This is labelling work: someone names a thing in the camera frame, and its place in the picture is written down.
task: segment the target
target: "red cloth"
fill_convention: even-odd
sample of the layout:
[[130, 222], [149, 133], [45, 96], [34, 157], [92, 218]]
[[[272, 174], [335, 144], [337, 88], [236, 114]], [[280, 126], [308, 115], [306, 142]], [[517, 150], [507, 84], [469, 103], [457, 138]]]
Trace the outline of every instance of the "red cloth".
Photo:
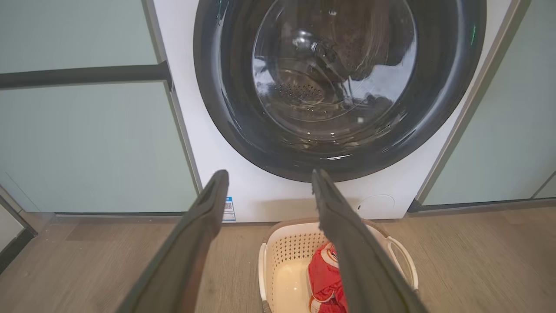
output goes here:
[[309, 284], [312, 297], [311, 313], [347, 313], [348, 303], [340, 277], [340, 269], [332, 243], [324, 244], [309, 264]]

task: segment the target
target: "sticker label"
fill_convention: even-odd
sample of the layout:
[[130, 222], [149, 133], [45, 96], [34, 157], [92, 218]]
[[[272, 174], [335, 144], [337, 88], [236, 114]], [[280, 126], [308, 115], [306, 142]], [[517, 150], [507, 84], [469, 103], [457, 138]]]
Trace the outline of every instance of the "sticker label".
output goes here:
[[232, 202], [232, 197], [226, 197], [226, 202], [224, 204], [224, 222], [232, 222], [236, 220], [236, 213], [234, 212], [234, 203]]

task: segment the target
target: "wooden floor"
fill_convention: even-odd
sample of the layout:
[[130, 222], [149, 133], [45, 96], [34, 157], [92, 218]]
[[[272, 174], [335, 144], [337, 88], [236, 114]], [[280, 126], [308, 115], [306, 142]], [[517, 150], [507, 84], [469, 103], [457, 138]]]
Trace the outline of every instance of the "wooden floor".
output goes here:
[[[52, 219], [0, 276], [2, 312], [114, 312], [172, 218]], [[556, 209], [380, 222], [412, 255], [431, 312], [556, 312]], [[197, 312], [261, 312], [257, 254], [270, 226], [225, 226]]]

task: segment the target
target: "washing machine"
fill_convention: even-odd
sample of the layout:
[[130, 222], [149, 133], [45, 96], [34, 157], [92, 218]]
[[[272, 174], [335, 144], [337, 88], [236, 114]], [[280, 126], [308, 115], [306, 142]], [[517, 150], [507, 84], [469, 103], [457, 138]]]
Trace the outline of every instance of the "washing machine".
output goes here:
[[361, 217], [401, 218], [511, 4], [155, 0], [200, 184], [226, 169], [226, 221], [284, 221], [317, 215], [321, 168]]

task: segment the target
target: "cabinet door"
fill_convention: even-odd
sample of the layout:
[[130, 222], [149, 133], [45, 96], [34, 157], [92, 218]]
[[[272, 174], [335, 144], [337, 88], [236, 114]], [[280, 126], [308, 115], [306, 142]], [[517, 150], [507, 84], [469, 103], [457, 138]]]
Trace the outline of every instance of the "cabinet door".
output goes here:
[[156, 64], [141, 0], [0, 2], [0, 73]]
[[182, 147], [163, 82], [0, 91], [0, 185], [26, 211], [186, 211]]
[[554, 12], [554, 0], [531, 1], [424, 205], [529, 199], [536, 192], [554, 197], [548, 181], [556, 170]]

